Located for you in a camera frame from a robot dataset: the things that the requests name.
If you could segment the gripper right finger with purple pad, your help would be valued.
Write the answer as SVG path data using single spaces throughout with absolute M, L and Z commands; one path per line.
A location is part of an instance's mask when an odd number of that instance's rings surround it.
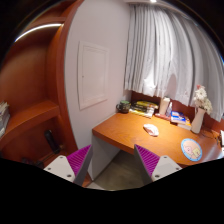
M 134 156 L 144 182 L 154 182 L 181 170 L 169 156 L 158 156 L 139 145 L 134 145 Z

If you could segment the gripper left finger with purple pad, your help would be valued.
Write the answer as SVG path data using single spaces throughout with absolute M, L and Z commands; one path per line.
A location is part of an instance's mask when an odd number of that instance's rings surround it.
M 85 180 L 92 156 L 93 148 L 88 145 L 69 156 L 59 155 L 44 170 L 81 186 Z

